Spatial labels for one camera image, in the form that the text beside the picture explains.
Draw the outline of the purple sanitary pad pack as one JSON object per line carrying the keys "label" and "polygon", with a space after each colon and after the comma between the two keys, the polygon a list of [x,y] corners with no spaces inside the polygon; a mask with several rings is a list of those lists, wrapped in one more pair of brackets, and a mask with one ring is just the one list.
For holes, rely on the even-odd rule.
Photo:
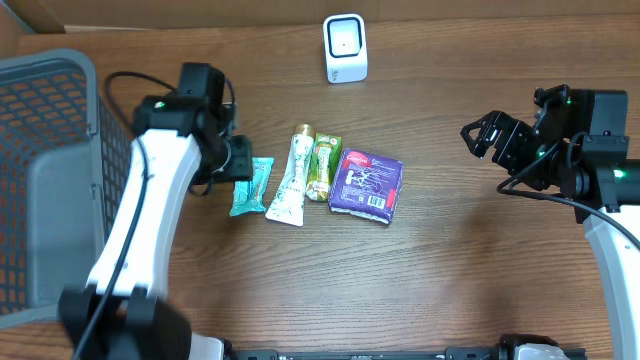
{"label": "purple sanitary pad pack", "polygon": [[403,173],[404,163],[399,160],[346,148],[330,189],[329,209],[389,225]]}

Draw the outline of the white green cosmetic tube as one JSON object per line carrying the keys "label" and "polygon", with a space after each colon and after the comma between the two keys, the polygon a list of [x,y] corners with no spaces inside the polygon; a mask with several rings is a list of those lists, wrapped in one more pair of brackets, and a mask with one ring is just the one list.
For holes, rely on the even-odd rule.
{"label": "white green cosmetic tube", "polygon": [[302,227],[304,223],[305,191],[315,130],[309,124],[295,127],[284,176],[271,202],[266,218]]}

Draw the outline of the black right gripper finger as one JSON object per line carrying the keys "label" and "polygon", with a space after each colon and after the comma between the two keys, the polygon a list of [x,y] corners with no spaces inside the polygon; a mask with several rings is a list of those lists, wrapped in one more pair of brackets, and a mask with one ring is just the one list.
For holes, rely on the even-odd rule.
{"label": "black right gripper finger", "polygon": [[477,131],[478,134],[482,134],[485,130],[489,129],[495,120],[500,116],[501,111],[493,110],[481,117],[480,119],[473,121],[462,127],[461,135],[471,135],[473,131]]}
{"label": "black right gripper finger", "polygon": [[[471,132],[477,130],[475,137]],[[462,128],[460,135],[468,147],[470,153],[478,158],[483,158],[490,145],[487,143],[487,129],[481,125],[466,125]]]}

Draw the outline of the green yellow snack pouch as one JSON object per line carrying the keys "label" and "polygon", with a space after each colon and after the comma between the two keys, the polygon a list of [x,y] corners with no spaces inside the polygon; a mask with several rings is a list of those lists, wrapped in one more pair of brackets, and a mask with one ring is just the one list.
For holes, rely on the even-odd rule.
{"label": "green yellow snack pouch", "polygon": [[318,202],[327,202],[342,152],[342,139],[317,133],[311,156],[306,195]]}

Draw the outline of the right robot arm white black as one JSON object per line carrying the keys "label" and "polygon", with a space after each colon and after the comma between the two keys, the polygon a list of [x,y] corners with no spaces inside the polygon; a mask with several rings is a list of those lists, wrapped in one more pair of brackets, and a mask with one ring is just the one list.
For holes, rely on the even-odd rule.
{"label": "right robot arm white black", "polygon": [[534,125],[493,110],[460,135],[509,176],[496,190],[574,209],[598,264],[614,356],[639,356],[639,162],[628,156],[623,90],[534,92]]}

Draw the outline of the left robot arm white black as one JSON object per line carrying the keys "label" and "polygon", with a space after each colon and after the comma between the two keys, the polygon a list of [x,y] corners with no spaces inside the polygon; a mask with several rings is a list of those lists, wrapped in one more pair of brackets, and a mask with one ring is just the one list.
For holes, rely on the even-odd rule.
{"label": "left robot arm white black", "polygon": [[135,108],[129,175],[108,240],[85,288],[63,290],[58,302],[74,358],[231,358],[230,343],[195,333],[167,294],[186,195],[253,176],[251,142],[234,132],[234,96],[222,71],[187,62],[177,86]]}

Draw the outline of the teal wet wipes pack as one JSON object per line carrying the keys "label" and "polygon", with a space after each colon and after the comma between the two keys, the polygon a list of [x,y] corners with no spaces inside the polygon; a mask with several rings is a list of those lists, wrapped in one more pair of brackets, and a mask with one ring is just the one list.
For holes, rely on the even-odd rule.
{"label": "teal wet wipes pack", "polygon": [[253,157],[253,178],[249,181],[237,181],[234,186],[230,216],[247,213],[265,213],[263,198],[275,159],[272,157]]}

